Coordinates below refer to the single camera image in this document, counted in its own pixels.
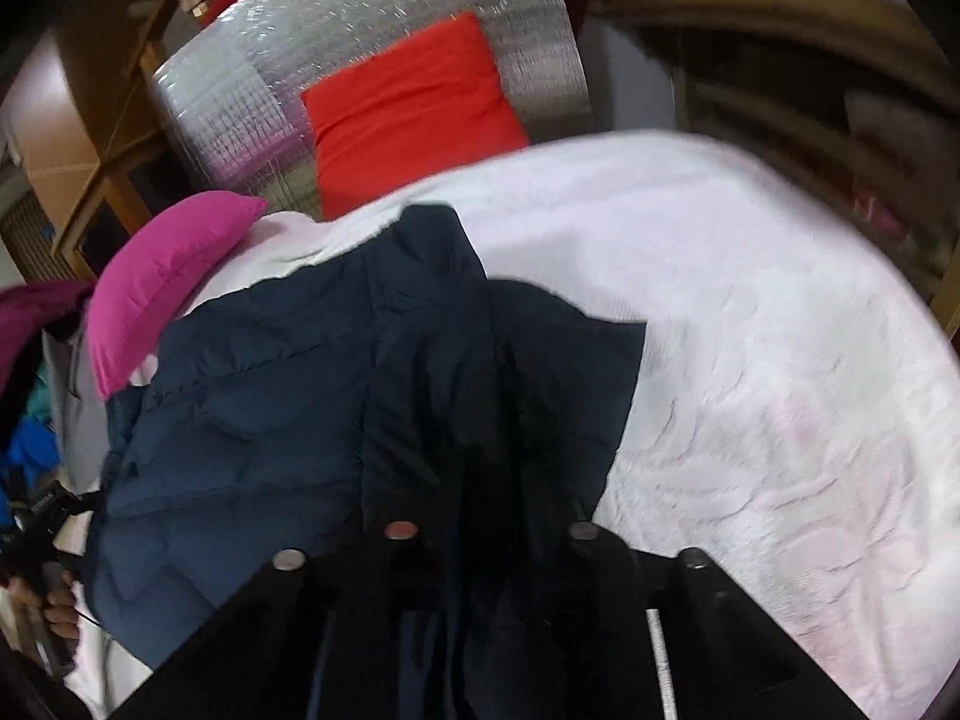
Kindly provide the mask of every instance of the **wall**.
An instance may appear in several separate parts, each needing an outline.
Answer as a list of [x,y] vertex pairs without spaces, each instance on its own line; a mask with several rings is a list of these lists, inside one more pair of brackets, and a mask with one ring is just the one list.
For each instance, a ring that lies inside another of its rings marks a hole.
[[23,278],[13,264],[7,247],[3,245],[3,241],[0,241],[0,290],[12,287],[14,284],[23,284]]
[[587,16],[577,47],[598,131],[677,128],[669,71],[647,56],[637,40],[606,20]]

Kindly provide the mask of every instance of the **metal rivet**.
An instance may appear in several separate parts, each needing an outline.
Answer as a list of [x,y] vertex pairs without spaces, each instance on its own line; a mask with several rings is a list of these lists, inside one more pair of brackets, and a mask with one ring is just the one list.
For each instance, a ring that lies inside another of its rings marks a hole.
[[387,536],[390,541],[407,541],[409,538],[415,538],[417,533],[419,533],[419,528],[405,519],[397,519],[383,529],[383,535]]
[[277,571],[296,571],[304,567],[306,555],[299,549],[281,549],[274,555],[274,568]]
[[574,522],[566,532],[573,541],[596,541],[600,529],[592,522]]
[[680,552],[680,562],[686,568],[706,568],[710,565],[710,558],[702,549],[689,547]]

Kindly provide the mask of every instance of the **hand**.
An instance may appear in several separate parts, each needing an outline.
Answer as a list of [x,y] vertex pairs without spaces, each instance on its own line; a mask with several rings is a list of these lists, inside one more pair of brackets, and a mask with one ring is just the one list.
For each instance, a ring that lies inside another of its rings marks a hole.
[[[66,587],[54,590],[47,596],[50,607],[44,610],[43,616],[47,618],[50,630],[56,635],[75,641],[80,638],[80,615],[77,613],[77,599],[70,589],[73,586],[73,577],[68,571],[64,571],[64,584]],[[43,605],[40,597],[19,577],[13,577],[8,590],[21,604],[37,608]]]

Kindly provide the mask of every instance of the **magenta jacket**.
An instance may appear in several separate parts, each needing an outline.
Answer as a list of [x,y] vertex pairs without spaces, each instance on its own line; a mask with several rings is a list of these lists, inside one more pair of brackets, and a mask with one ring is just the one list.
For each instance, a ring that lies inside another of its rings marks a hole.
[[0,292],[0,392],[30,339],[79,308],[92,290],[85,281],[37,281]]

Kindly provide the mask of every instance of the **bed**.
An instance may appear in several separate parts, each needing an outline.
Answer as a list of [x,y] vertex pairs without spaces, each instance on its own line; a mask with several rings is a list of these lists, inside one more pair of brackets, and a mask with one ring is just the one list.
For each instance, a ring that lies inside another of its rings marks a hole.
[[[264,218],[186,311],[434,202],[488,275],[648,323],[595,521],[638,549],[703,547],[868,717],[920,717],[960,659],[960,376],[899,271],[736,149],[608,134],[444,173],[336,223]],[[95,693],[86,641],[72,679]],[[114,662],[110,680],[130,689],[135,668]]]

